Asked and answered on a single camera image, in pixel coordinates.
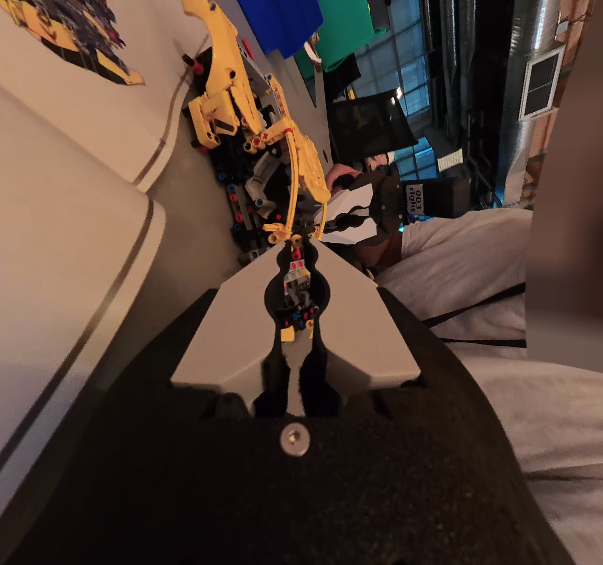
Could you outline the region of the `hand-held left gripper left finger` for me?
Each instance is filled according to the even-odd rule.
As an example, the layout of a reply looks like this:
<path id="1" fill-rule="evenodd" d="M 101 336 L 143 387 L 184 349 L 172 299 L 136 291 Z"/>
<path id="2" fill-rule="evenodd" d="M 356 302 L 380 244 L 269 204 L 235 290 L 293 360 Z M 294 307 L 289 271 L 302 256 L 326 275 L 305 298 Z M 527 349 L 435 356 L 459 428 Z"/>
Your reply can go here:
<path id="1" fill-rule="evenodd" d="M 175 388 L 236 394 L 256 415 L 287 411 L 290 370 L 283 361 L 275 320 L 265 294 L 272 280 L 282 289 L 280 243 L 242 268 L 217 290 L 191 343 L 171 376 Z"/>

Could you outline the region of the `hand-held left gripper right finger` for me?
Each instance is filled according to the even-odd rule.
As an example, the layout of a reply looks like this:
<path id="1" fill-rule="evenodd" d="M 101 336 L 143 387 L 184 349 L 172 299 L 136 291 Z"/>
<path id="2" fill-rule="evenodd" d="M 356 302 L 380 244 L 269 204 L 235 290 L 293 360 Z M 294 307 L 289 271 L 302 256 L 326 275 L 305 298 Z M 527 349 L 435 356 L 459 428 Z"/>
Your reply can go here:
<path id="1" fill-rule="evenodd" d="M 337 416 L 353 395 L 399 388 L 420 368 L 376 283 L 317 239 L 305 242 L 319 313 L 300 370 L 307 417 Z"/>

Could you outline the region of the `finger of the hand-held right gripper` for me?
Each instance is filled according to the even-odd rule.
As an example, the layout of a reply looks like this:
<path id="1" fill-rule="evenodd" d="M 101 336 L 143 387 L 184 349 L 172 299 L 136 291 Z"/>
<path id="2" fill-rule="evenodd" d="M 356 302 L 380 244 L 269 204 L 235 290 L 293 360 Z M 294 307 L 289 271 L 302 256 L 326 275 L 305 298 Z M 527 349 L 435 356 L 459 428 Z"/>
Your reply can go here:
<path id="1" fill-rule="evenodd" d="M 328 201 L 326 220 L 333 221 L 338 216 L 350 214 L 356 209 L 368 209 L 372 199 L 372 184 L 366 184 L 354 190 L 341 190 Z"/>
<path id="2" fill-rule="evenodd" d="M 334 245 L 357 245 L 377 234 L 378 227 L 372 218 L 358 218 L 354 220 L 354 223 L 356 222 L 361 222 L 361 224 L 325 233 L 324 242 Z"/>

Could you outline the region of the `yellow toy brick car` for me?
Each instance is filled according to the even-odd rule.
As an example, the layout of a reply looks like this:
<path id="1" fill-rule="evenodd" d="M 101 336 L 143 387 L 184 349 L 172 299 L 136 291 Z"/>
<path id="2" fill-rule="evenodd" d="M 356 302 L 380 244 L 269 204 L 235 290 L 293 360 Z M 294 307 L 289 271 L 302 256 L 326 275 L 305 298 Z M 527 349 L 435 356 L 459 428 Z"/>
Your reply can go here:
<path id="1" fill-rule="evenodd" d="M 255 64 L 237 29 L 210 0 L 182 0 L 201 20 L 210 44 L 183 55 L 198 96 L 182 110 L 193 131 L 191 146 L 209 155 L 233 215 L 231 236 L 246 266 L 286 240 L 290 265 L 279 306 L 281 339 L 302 331 L 313 338 L 319 305 L 310 296 L 303 238 L 321 239 L 330 192 L 312 140 L 293 120 L 282 86 Z"/>

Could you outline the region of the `person's right forearm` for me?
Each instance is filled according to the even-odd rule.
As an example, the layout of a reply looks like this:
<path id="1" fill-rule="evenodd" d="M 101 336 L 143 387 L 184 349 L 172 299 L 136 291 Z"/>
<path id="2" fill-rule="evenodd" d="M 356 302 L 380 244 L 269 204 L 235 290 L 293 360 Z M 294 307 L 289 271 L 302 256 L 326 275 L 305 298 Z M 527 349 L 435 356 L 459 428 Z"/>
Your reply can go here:
<path id="1" fill-rule="evenodd" d="M 380 271 L 402 260 L 402 242 L 403 233 L 396 232 L 380 245 L 356 245 L 354 253 L 365 268 Z"/>

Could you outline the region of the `grey desk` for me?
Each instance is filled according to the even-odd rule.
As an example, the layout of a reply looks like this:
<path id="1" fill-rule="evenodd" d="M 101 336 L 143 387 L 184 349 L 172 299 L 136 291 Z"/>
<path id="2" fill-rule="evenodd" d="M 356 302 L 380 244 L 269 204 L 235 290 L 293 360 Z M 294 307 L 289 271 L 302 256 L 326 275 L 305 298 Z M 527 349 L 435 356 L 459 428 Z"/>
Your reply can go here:
<path id="1" fill-rule="evenodd" d="M 323 169 L 332 166 L 323 77 L 315 76 L 312 97 L 293 57 L 261 49 L 237 0 L 215 0 L 245 38 L 263 72 L 280 82 L 293 119 L 312 139 Z M 133 358 L 207 289 L 239 271 L 230 235 L 231 209 L 208 154 L 190 144 L 192 130 L 178 113 L 178 132 L 169 162 L 148 190 L 166 213 L 161 244 L 147 277 L 89 384 L 106 391 Z"/>

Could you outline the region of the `person's right hand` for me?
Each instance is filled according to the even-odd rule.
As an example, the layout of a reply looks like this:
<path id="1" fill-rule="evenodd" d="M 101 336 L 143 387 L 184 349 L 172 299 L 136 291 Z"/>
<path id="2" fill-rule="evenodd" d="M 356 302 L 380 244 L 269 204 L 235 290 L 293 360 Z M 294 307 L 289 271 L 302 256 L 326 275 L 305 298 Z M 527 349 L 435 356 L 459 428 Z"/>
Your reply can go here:
<path id="1" fill-rule="evenodd" d="M 336 181 L 340 177 L 351 176 L 352 178 L 356 179 L 361 174 L 362 174 L 362 171 L 354 169 L 353 167 L 351 167 L 349 165 L 344 165 L 344 164 L 333 165 L 333 167 L 329 170 L 329 172 L 325 176 L 325 182 L 326 182 L 327 188 L 329 189 L 330 195 L 334 196 L 334 194 L 336 194 L 337 192 L 342 190 L 341 186 L 339 186 L 339 185 L 335 186 Z"/>

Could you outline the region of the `black monitor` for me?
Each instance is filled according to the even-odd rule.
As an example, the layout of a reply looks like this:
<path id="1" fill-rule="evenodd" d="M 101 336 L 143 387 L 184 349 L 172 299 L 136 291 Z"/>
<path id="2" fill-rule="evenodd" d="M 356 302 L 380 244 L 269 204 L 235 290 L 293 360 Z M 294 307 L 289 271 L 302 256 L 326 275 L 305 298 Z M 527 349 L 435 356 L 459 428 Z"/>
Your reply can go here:
<path id="1" fill-rule="evenodd" d="M 327 104 L 334 161 L 352 164 L 418 144 L 396 89 Z"/>

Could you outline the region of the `person's white shirt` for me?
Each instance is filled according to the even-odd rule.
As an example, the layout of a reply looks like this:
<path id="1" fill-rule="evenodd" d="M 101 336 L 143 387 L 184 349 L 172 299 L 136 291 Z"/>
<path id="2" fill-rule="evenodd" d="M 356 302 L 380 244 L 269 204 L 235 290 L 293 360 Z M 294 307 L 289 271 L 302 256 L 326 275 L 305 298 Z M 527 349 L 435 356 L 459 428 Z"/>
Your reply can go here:
<path id="1" fill-rule="evenodd" d="M 479 305 L 526 280 L 532 211 L 488 209 L 403 230 L 402 260 L 377 283 L 436 325 L 490 401 L 526 485 L 575 564 L 602 564 L 602 373 L 533 361 L 525 297 Z"/>

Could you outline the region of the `white vent grille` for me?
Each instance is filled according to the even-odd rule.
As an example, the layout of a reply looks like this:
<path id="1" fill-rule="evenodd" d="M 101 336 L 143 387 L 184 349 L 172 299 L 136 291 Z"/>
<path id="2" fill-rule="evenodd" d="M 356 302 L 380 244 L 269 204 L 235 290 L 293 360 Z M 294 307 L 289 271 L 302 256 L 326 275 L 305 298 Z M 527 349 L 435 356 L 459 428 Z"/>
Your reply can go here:
<path id="1" fill-rule="evenodd" d="M 523 122 L 549 113 L 553 109 L 555 91 L 562 69 L 566 45 L 531 60 L 526 65 L 518 121 Z"/>

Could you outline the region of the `green plastic bin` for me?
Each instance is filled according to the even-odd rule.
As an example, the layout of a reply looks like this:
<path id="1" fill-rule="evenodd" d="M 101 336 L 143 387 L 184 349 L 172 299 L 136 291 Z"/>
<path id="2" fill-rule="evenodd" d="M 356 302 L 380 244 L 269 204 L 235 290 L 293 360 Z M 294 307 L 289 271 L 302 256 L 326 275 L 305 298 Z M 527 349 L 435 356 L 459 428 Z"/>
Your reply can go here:
<path id="1" fill-rule="evenodd" d="M 318 0 L 318 3 L 323 23 L 317 30 L 315 48 L 324 74 L 334 72 L 347 57 L 387 31 L 385 25 L 373 23 L 373 5 L 368 0 Z"/>

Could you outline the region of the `blue plastic bin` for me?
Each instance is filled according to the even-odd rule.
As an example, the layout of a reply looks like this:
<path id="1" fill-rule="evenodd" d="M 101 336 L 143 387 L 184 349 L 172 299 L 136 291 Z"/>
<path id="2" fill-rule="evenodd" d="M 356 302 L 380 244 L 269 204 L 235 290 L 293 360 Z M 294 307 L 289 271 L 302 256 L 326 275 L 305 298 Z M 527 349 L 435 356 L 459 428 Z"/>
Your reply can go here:
<path id="1" fill-rule="evenodd" d="M 237 1 L 265 54 L 293 57 L 323 24 L 319 0 Z"/>

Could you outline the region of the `open instruction booklet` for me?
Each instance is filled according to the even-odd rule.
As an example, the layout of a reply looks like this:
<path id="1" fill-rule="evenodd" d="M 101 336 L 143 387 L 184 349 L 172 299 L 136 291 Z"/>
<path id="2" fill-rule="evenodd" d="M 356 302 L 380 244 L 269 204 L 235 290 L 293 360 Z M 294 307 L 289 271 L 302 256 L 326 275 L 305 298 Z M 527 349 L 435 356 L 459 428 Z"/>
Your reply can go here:
<path id="1" fill-rule="evenodd" d="M 181 0 L 1 0 L 1 515 L 153 264 L 207 37 Z"/>

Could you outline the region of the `silver ventilation duct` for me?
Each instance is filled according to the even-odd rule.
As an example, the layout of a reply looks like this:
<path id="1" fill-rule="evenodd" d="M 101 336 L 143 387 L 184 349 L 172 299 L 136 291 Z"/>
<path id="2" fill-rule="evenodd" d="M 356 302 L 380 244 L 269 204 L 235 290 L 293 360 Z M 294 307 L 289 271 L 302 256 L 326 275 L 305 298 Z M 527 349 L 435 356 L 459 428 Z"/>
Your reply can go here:
<path id="1" fill-rule="evenodd" d="M 559 47 L 555 41 L 561 0 L 515 0 L 503 97 L 496 196 L 503 204 L 520 200 L 537 120 L 524 117 L 529 65 Z"/>

